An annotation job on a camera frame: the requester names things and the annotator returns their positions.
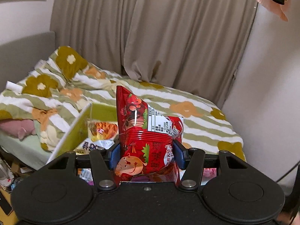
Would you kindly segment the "pink plush toy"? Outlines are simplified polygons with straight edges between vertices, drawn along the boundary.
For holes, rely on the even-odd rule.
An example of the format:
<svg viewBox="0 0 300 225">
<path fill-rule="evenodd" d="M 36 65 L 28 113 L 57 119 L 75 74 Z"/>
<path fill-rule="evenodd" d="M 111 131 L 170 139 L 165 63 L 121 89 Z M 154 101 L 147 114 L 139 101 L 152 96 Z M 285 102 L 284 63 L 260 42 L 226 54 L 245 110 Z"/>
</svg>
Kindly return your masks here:
<svg viewBox="0 0 300 225">
<path fill-rule="evenodd" d="M 31 119 L 1 120 L 1 130 L 12 137 L 18 138 L 20 141 L 29 135 L 36 134 L 34 121 Z"/>
</svg>

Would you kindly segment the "green white cardboard box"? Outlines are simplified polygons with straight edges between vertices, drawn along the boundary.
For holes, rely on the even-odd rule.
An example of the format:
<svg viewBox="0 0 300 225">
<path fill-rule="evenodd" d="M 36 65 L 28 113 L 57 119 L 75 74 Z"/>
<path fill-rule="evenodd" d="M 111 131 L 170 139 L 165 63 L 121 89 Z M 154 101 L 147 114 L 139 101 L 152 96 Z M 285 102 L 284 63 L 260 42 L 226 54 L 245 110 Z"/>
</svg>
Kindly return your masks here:
<svg viewBox="0 0 300 225">
<path fill-rule="evenodd" d="M 90 103 L 82 109 L 79 116 L 73 121 L 69 130 L 63 135 L 46 164 L 67 151 L 73 151 L 88 137 L 87 121 L 99 120 L 117 122 L 116 107 L 101 103 Z"/>
</svg>

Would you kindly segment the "beige curtain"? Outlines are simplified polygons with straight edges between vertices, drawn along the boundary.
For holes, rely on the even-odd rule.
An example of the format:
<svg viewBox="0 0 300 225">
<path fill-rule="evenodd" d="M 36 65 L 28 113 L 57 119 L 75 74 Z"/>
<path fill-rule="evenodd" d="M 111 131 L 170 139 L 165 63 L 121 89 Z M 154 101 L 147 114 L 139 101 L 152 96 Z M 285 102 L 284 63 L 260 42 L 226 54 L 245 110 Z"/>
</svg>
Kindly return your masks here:
<svg viewBox="0 0 300 225">
<path fill-rule="evenodd" d="M 57 46 L 98 67 L 177 88 L 222 107 L 256 0 L 54 0 Z"/>
</svg>

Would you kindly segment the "white purple snack bag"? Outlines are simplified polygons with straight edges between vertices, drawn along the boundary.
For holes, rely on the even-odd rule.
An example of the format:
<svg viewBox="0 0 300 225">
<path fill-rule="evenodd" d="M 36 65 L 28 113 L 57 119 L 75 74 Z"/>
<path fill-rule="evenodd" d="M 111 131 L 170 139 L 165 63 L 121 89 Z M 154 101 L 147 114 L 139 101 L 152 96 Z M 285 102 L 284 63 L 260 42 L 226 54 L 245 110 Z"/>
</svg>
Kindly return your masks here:
<svg viewBox="0 0 300 225">
<path fill-rule="evenodd" d="M 80 155 L 87 155 L 95 149 L 109 149 L 113 144 L 113 140 L 92 141 L 91 139 L 86 138 L 74 149 L 74 151 Z"/>
</svg>

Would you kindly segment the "red snack bag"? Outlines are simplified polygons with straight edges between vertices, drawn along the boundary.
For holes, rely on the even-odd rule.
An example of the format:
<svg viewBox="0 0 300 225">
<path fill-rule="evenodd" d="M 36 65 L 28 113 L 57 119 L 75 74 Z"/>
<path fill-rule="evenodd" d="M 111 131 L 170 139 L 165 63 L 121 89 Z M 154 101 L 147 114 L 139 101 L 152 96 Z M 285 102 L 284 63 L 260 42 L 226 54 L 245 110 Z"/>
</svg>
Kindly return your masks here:
<svg viewBox="0 0 300 225">
<path fill-rule="evenodd" d="M 116 88 L 116 111 L 121 146 L 116 183 L 178 183 L 173 141 L 182 141 L 184 119 L 162 115 L 123 86 Z"/>
</svg>

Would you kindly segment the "pink hanging garment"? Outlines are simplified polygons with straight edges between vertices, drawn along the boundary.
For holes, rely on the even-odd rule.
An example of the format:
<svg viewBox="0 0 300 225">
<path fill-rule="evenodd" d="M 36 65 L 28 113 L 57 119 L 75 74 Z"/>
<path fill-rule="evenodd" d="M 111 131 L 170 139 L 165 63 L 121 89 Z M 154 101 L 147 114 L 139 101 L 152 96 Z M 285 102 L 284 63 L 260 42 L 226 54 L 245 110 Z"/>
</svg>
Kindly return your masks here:
<svg viewBox="0 0 300 225">
<path fill-rule="evenodd" d="M 285 12 L 289 9 L 291 0 L 284 0 L 284 4 L 278 4 L 273 0 L 257 0 L 257 2 L 265 7 L 268 11 L 277 15 L 282 21 L 288 22 Z"/>
</svg>

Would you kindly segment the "grey bed headboard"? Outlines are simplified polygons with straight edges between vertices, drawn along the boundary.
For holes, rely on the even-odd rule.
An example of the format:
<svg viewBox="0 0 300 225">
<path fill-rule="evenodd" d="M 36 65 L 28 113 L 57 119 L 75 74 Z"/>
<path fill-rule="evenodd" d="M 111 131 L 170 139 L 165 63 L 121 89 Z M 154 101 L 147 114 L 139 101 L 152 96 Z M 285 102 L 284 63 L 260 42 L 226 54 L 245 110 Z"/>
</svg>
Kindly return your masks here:
<svg viewBox="0 0 300 225">
<path fill-rule="evenodd" d="M 25 78 L 39 60 L 47 60 L 54 50 L 56 35 L 53 31 L 1 45 L 1 90 L 5 89 L 7 81 L 17 83 Z"/>
</svg>

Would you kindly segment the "floral striped quilt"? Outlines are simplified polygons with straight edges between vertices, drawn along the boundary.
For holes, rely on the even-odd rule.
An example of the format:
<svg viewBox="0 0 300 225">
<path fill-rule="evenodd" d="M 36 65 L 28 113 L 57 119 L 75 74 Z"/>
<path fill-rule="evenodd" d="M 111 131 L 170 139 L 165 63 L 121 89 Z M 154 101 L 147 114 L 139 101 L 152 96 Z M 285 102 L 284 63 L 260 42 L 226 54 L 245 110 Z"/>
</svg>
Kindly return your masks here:
<svg viewBox="0 0 300 225">
<path fill-rule="evenodd" d="M 38 144 L 52 152 L 89 104 L 115 107 L 121 98 L 138 97 L 128 112 L 146 126 L 147 107 L 183 119 L 183 144 L 209 154 L 230 151 L 244 159 L 244 142 L 225 114 L 211 101 L 155 83 L 135 81 L 100 69 L 70 46 L 61 46 L 47 60 L 1 92 L 1 120 L 30 120 L 38 125 Z"/>
</svg>

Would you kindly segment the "orange tiger snack bag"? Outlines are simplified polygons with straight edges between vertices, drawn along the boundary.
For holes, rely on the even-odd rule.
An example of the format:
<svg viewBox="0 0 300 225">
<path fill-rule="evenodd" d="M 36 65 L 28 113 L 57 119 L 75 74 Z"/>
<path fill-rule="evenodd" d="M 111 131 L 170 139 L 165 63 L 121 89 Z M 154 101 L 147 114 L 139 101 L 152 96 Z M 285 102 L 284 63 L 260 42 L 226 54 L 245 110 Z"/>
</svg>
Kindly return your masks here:
<svg viewBox="0 0 300 225">
<path fill-rule="evenodd" d="M 119 134 L 118 125 L 111 121 L 88 120 L 88 137 L 94 142 L 98 140 L 114 140 Z"/>
</svg>

